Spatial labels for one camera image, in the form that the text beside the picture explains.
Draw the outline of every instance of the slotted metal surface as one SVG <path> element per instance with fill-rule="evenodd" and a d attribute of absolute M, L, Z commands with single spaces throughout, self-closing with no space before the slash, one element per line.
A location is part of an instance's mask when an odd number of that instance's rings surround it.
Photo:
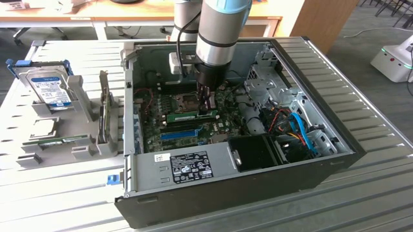
<path fill-rule="evenodd" d="M 302 38 L 278 38 L 278 42 L 369 153 L 316 189 L 151 226 L 142 231 L 376 232 L 404 231 L 413 227 L 411 142 L 312 43 Z M 91 98 L 99 96 L 94 72 L 108 67 L 110 85 L 115 88 L 115 95 L 122 96 L 120 46 L 120 43 L 111 42 L 48 42 L 42 50 L 32 51 L 34 60 L 75 59 L 72 67 L 79 74 L 87 74 L 86 88 Z M 62 53 L 62 47 L 67 47 L 68 56 Z M 288 73 L 285 75 L 294 86 L 292 77 Z M 0 111 L 10 128 L 22 126 L 24 120 L 19 118 L 24 118 L 27 112 L 19 106 L 8 113 L 6 107 L 16 102 L 15 99 L 20 104 L 30 103 L 16 86 L 15 82 L 15 92 L 7 97 L 7 105 Z M 14 129 L 6 130 L 7 135 L 2 133 L 4 138 L 19 135 L 11 132 Z M 0 156 L 2 169 L 7 159 L 8 163 L 14 162 L 12 157 Z M 108 202 L 122 190 L 104 186 L 107 175 L 123 167 L 120 156 L 26 171 L 6 166 L 8 169 L 0 171 L 0 208 L 7 213 L 0 218 L 0 231 L 131 231 Z"/>

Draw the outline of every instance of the gray carpet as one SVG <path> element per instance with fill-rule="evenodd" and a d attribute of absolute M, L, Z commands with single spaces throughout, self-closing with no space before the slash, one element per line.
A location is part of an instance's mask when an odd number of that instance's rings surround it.
<path fill-rule="evenodd" d="M 397 17 L 390 17 L 390 10 L 385 10 L 380 17 L 374 17 L 378 8 L 368 4 L 357 7 L 342 29 L 328 57 L 346 74 L 356 86 L 380 108 L 385 116 L 413 140 L 413 124 L 409 120 L 413 114 L 413 97 L 409 95 L 405 83 L 393 83 L 372 66 L 370 61 L 384 45 L 400 44 L 411 32 L 400 30 L 376 30 L 361 34 L 356 38 L 344 38 L 364 29 L 392 27 Z M 131 27 L 130 35 L 139 27 Z M 71 40 L 95 40 L 94 28 L 62 28 Z M 51 28 L 32 28 L 23 36 L 23 46 L 16 46 L 12 40 L 14 32 L 0 29 L 0 90 L 8 89 L 14 78 L 6 68 L 7 58 L 23 59 L 32 40 L 60 40 L 60 35 Z M 108 39 L 123 39 L 115 28 L 107 28 Z M 137 38 L 165 38 L 159 27 L 142 27 Z M 0 103 L 4 95 L 0 91 Z"/>

